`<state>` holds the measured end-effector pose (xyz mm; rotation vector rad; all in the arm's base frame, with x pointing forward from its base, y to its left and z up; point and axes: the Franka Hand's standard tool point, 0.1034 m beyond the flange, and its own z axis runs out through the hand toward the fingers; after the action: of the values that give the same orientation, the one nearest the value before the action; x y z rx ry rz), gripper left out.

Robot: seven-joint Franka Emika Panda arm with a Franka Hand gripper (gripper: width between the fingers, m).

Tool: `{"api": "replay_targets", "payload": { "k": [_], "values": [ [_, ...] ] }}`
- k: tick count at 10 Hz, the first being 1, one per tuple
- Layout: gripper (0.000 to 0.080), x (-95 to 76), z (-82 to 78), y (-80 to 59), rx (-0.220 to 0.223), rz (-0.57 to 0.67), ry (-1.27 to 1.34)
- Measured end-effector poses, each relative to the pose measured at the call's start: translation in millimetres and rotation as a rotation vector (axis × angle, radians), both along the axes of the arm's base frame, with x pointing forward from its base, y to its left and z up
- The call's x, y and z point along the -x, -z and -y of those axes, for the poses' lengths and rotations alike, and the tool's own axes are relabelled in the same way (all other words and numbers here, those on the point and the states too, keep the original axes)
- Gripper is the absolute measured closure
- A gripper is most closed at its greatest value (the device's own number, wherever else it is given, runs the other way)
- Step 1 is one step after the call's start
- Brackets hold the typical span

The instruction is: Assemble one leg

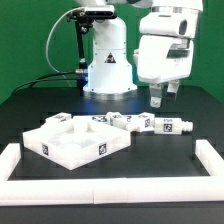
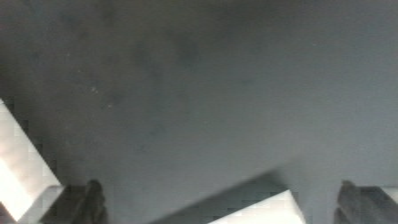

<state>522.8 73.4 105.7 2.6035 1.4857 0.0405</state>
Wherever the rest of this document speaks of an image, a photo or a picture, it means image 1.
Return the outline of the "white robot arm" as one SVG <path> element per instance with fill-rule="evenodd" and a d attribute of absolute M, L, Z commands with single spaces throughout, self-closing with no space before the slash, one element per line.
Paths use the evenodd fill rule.
<path fill-rule="evenodd" d="M 84 93 L 98 99 L 121 99 L 137 90 L 132 67 L 141 82 L 149 85 L 150 105 L 162 104 L 162 93 L 174 99 L 180 80 L 191 73 L 198 16 L 202 0 L 75 0 L 76 18 L 82 32 L 93 30 L 93 60 L 87 69 Z M 150 13 L 140 20 L 142 34 L 127 61 L 126 24 L 115 14 L 116 4 L 145 8 Z"/>

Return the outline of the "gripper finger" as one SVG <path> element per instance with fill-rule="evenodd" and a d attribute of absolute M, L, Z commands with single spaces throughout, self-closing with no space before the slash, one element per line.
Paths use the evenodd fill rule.
<path fill-rule="evenodd" d="M 179 80 L 173 80 L 168 83 L 166 99 L 168 101 L 175 101 L 180 86 Z"/>
<path fill-rule="evenodd" d="M 162 104 L 162 90 L 163 86 L 161 84 L 150 84 L 150 106 L 154 108 L 159 108 Z"/>

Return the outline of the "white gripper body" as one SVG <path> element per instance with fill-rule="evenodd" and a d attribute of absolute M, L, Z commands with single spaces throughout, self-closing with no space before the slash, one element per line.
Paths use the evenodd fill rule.
<path fill-rule="evenodd" d="M 188 77 L 193 61 L 192 19 L 180 13 L 149 13 L 140 21 L 137 53 L 141 82 L 164 83 Z"/>

